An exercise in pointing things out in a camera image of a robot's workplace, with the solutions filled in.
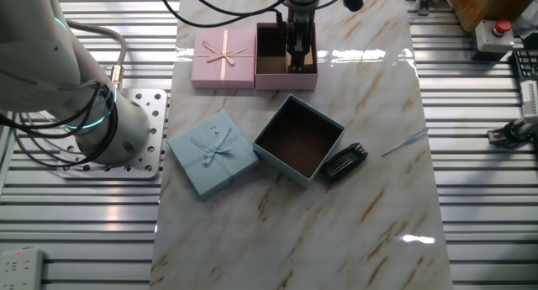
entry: metal slatted platform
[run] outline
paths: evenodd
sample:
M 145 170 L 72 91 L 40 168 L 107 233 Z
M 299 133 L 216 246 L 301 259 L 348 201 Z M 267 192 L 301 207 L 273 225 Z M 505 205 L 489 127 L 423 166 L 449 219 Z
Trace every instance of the metal slatted platform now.
M 161 0 L 60 1 L 67 18 L 125 36 L 125 88 L 170 92 L 177 21 Z M 179 0 L 170 1 L 178 8 Z M 533 150 L 498 150 L 485 135 L 521 115 L 509 64 L 471 62 L 468 36 L 451 8 L 418 17 L 413 0 L 407 4 L 455 289 L 537 289 Z M 76 34 L 105 68 L 115 62 L 113 40 Z M 148 289 L 161 180 L 68 182 L 12 141 L 8 147 L 10 161 L 0 169 L 0 251 L 44 250 L 46 290 Z

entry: open pink box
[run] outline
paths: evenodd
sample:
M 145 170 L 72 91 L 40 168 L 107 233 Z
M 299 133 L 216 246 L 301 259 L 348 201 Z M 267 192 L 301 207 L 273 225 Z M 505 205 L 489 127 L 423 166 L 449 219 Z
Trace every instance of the open pink box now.
M 247 29 L 197 29 L 194 88 L 254 88 L 256 32 Z
M 314 90 L 318 82 L 316 37 L 310 53 L 304 58 L 302 73 L 289 73 L 291 58 L 286 51 L 286 28 L 277 24 L 260 23 L 256 29 L 256 89 L 259 90 Z

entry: perforated metal plate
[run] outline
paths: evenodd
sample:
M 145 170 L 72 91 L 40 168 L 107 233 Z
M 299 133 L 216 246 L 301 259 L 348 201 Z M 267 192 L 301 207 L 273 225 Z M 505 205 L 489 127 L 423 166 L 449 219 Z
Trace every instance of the perforated metal plate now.
M 159 160 L 163 147 L 163 127 L 165 123 L 168 96 L 161 89 L 124 89 L 123 95 L 138 103 L 147 113 L 150 120 L 150 136 L 144 148 L 128 163 L 122 166 L 105 166 L 98 163 L 87 163 L 66 168 L 59 168 L 58 175 L 68 180 L 150 180 L 159 172 Z M 62 147 L 79 152 L 75 138 L 63 141 Z M 83 156 L 61 152 L 61 158 L 79 161 Z

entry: blue open box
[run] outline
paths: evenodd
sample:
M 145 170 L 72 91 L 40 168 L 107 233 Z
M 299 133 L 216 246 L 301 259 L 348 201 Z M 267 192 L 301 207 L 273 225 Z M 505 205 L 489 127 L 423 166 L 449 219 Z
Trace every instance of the blue open box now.
M 254 152 L 299 185 L 307 187 L 345 127 L 301 99 L 289 95 L 254 140 Z
M 201 199 L 260 163 L 225 110 L 168 141 Z

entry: robotic end effector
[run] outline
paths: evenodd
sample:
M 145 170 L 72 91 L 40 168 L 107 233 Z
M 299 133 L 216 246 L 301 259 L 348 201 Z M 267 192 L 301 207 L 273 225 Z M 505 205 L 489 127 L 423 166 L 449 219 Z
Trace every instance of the robotic end effector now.
M 304 57 L 310 52 L 314 34 L 314 15 L 319 0 L 287 0 L 287 52 L 292 57 L 293 71 L 301 71 Z M 344 0 L 344 5 L 352 12 L 362 8 L 362 0 Z

